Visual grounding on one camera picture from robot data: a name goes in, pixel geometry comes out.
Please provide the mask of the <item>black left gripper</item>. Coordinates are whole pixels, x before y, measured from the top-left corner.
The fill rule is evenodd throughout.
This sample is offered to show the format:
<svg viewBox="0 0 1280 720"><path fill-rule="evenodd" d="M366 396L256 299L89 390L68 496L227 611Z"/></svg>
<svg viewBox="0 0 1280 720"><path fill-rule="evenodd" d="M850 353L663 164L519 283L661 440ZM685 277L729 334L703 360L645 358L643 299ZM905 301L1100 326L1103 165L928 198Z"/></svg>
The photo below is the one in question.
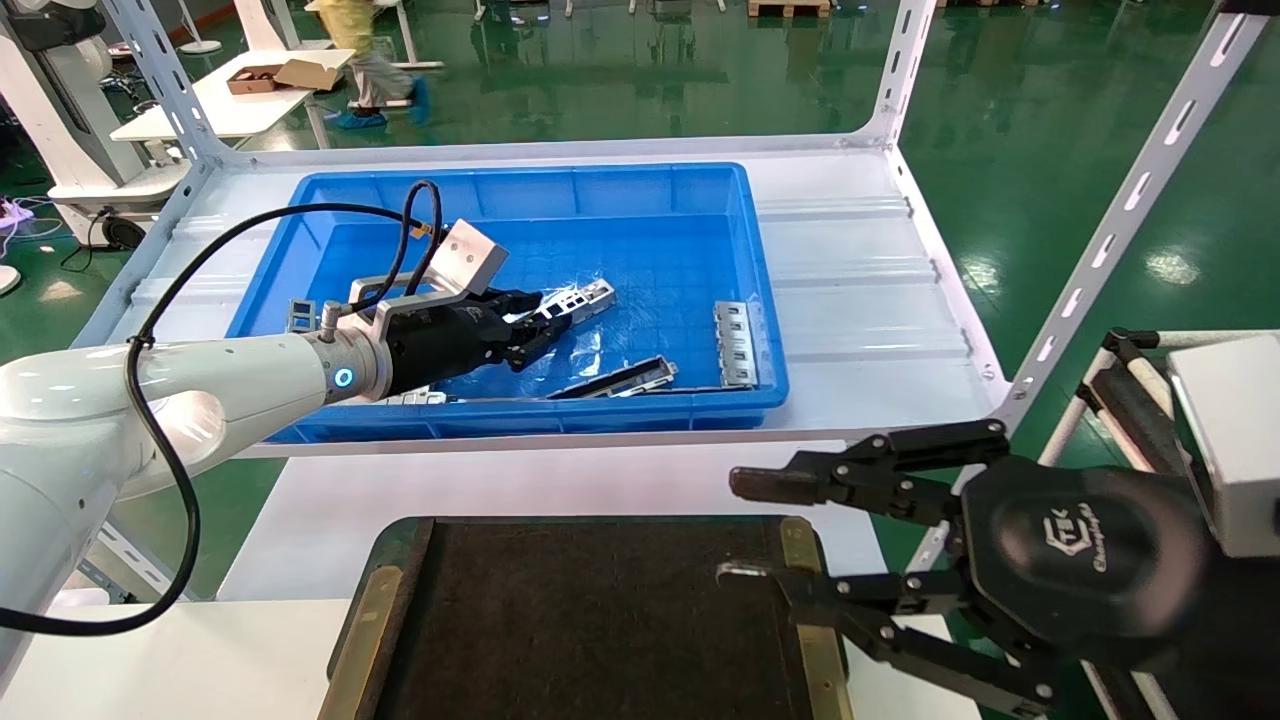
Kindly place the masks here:
<svg viewBox="0 0 1280 720"><path fill-rule="evenodd" d="M474 301L438 305L401 314L389 320L390 352L388 395L466 375L502 360L520 373L544 357L573 325L571 315L545 316L536 311L543 292L488 291L488 305ZM530 316L511 325L503 316Z"/></svg>

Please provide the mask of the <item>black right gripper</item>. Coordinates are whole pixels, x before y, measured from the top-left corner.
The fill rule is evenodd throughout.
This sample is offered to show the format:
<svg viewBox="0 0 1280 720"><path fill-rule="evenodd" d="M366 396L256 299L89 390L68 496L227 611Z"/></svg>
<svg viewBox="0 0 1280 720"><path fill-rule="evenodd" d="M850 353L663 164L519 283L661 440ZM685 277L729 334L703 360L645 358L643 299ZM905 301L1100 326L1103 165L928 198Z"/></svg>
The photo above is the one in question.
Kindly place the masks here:
<svg viewBox="0 0 1280 720"><path fill-rule="evenodd" d="M797 451L782 468L733 468L730 489L753 502L838 503L920 527L963 518L973 584L955 570L832 577L744 561L722 562L716 579L764 582L794 625L829 628L878 664L1019 719L1044 716L1059 700L1044 648L1119 666L1175 660L1216 561L1216 541L1181 482L1011 456L995 419ZM897 621L960 611L1018 662Z"/></svg>

